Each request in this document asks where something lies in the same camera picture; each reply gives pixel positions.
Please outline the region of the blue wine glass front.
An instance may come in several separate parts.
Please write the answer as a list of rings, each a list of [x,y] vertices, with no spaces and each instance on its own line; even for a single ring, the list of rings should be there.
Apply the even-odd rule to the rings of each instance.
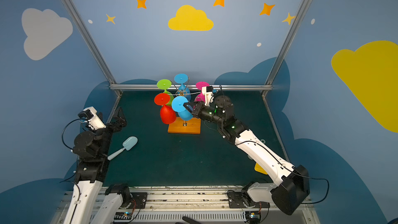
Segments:
[[[178,116],[184,120],[189,121],[193,118],[193,115],[185,108],[184,104],[188,103],[188,100],[184,96],[177,96],[172,101],[172,109],[178,113]]]

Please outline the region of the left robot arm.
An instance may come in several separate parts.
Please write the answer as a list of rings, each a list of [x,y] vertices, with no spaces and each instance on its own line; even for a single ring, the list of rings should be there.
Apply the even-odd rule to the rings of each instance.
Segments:
[[[105,181],[110,161],[108,152],[114,133],[127,126],[123,109],[118,107],[109,123],[103,123],[94,107],[78,114],[87,131],[78,134],[71,151],[78,156],[74,189],[64,223],[87,224],[98,193]]]

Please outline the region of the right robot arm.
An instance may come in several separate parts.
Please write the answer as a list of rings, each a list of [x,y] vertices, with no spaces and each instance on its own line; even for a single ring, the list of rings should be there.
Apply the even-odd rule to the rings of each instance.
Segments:
[[[253,182],[241,190],[246,207],[259,202],[274,203],[283,213],[292,215],[310,194],[308,170],[295,167],[262,143],[235,117],[229,97],[221,95],[214,102],[211,107],[203,101],[188,102],[185,97],[181,102],[173,101],[175,109],[187,110],[195,118],[217,124],[223,138],[249,155],[271,178],[271,184]]]

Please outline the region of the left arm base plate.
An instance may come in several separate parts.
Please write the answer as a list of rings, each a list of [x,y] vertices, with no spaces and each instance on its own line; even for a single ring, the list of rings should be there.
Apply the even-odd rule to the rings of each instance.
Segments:
[[[122,196],[122,209],[144,209],[147,203],[147,192],[131,192]]]

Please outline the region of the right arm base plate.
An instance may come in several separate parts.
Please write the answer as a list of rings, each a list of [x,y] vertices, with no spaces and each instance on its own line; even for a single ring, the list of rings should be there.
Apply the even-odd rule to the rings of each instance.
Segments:
[[[269,208],[267,202],[254,202],[250,198],[243,196],[240,191],[227,191],[229,208]]]

